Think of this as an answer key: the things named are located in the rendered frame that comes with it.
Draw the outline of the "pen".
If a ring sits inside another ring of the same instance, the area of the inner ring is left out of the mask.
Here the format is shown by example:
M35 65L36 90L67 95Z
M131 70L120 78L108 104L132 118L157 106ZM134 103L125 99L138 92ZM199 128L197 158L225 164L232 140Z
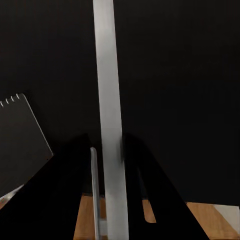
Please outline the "pen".
M90 148L95 240L129 240L113 0L93 0L106 218L101 218L97 152Z

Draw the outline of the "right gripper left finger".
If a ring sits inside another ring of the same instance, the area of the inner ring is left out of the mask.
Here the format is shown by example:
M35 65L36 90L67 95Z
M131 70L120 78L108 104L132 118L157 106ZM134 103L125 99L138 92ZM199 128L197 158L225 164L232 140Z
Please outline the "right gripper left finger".
M54 154L0 209L0 240L73 240L89 154L88 133Z

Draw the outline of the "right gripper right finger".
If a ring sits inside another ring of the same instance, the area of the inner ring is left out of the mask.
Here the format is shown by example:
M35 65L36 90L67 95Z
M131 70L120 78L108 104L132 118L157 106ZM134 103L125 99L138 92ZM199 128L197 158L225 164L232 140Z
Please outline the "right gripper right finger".
M129 240L210 240L145 142L125 134ZM137 167L156 223L145 220Z

